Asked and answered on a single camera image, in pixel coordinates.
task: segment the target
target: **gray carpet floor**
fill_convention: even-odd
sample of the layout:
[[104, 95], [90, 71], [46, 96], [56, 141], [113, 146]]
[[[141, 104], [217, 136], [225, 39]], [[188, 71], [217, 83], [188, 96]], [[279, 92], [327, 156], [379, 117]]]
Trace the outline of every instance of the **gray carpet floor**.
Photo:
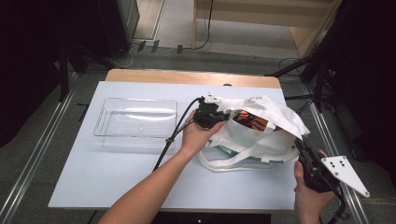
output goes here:
[[[165, 69], [181, 71], [208, 71], [262, 76], [279, 70], [279, 59], [241, 56], [213, 52], [184, 51], [176, 54], [175, 49], [158, 49], [150, 53], [147, 47], [142, 51], [132, 53], [134, 60], [130, 69]], [[128, 64], [131, 58], [125, 55], [117, 60], [119, 64]], [[11, 223], [87, 223], [92, 211], [50, 209], [48, 202], [54, 186], [59, 178], [67, 156], [73, 146], [81, 125], [80, 118], [85, 107], [78, 104], [89, 104], [99, 81], [105, 80], [108, 70], [101, 64], [87, 58], [88, 69], [85, 74], [78, 74], [75, 92], [67, 107], [64, 117], [53, 135], [47, 151], [40, 162], [29, 188], [24, 193]], [[280, 67], [292, 61], [281, 62]], [[304, 94], [298, 77], [283, 76], [280, 78], [285, 96]], [[0, 148], [0, 203], [6, 202], [7, 196], [15, 181], [21, 174], [25, 163], [29, 160], [35, 145], [44, 132], [50, 117], [58, 105], [60, 89], [57, 88], [48, 96], [45, 102], [23, 126], [12, 142]], [[297, 110], [306, 100], [287, 101], [293, 110]], [[392, 186], [388, 173], [373, 162], [354, 161], [350, 153], [350, 145], [341, 129], [335, 115], [324, 110], [328, 128], [336, 142], [341, 155], [349, 157], [352, 165], [361, 177], [366, 188], [371, 192], [370, 199], [362, 199], [362, 204], [368, 219], [372, 223], [396, 223], [396, 190]], [[311, 147], [324, 148], [312, 113], [306, 109], [301, 117], [312, 132]], [[326, 223], [337, 208], [336, 202], [330, 204], [323, 212]], [[92, 223], [97, 222], [104, 211], [98, 212]], [[346, 210], [345, 219], [340, 223], [356, 222], [351, 213]], [[272, 215], [272, 223], [295, 223], [294, 215]]]

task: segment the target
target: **white table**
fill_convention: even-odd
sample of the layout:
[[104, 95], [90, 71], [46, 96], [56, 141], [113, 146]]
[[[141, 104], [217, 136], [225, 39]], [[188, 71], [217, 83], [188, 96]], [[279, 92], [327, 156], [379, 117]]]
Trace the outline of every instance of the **white table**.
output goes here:
[[[176, 100], [179, 119], [193, 99], [206, 95], [209, 91], [223, 98], [265, 94], [285, 103], [279, 88], [100, 82], [52, 194], [49, 207], [107, 209], [128, 189], [149, 175], [158, 160], [161, 148], [155, 153], [144, 154], [128, 148], [102, 147], [102, 138], [94, 136], [93, 130], [106, 98]], [[181, 134], [176, 139], [175, 149], [167, 153], [163, 162], [176, 152], [180, 144]], [[176, 182], [162, 210], [291, 212], [294, 208], [293, 189], [296, 186], [293, 176], [294, 161], [277, 164], [273, 172], [214, 173], [194, 158]]]

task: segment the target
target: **wooden desk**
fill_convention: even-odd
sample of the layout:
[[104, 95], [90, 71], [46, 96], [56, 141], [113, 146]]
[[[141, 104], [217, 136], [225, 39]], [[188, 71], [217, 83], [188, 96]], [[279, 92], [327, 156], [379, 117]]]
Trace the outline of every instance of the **wooden desk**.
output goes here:
[[[233, 86], [222, 86], [230, 83]], [[108, 97], [176, 100], [177, 114], [183, 114], [191, 100], [209, 91], [220, 97], [247, 98], [267, 95], [285, 104], [275, 77], [250, 77], [216, 73], [160, 70], [109, 71], [99, 83], [81, 124], [49, 207], [107, 209], [122, 194], [149, 175], [158, 153], [136, 152], [133, 148], [103, 147], [93, 135], [104, 100]], [[167, 161], [181, 146], [163, 158]], [[216, 213], [292, 213], [296, 186], [294, 161], [275, 164], [274, 171], [215, 173], [194, 157], [172, 188], [162, 211]]]
[[[194, 0], [192, 47], [196, 20], [208, 19], [211, 0]], [[212, 20], [288, 26], [300, 56], [306, 57], [328, 29], [341, 0], [214, 0]]]

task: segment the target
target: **white tote bag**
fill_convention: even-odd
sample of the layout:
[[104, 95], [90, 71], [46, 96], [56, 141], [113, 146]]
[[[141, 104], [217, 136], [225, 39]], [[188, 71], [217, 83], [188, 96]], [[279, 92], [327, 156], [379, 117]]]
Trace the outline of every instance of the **white tote bag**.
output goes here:
[[296, 158], [296, 137], [308, 135], [301, 118], [290, 108], [267, 96], [248, 99], [217, 97], [218, 111], [230, 112], [230, 119], [212, 135], [206, 146], [229, 158], [210, 161], [198, 153], [201, 164], [212, 171], [273, 170], [274, 162]]

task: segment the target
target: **transparent plastic box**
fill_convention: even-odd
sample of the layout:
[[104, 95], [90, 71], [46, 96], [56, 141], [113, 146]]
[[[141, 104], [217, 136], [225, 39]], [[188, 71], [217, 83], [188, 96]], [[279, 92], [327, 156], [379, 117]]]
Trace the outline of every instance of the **transparent plastic box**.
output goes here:
[[104, 147], [162, 149], [176, 122], [176, 101], [106, 98], [93, 134]]

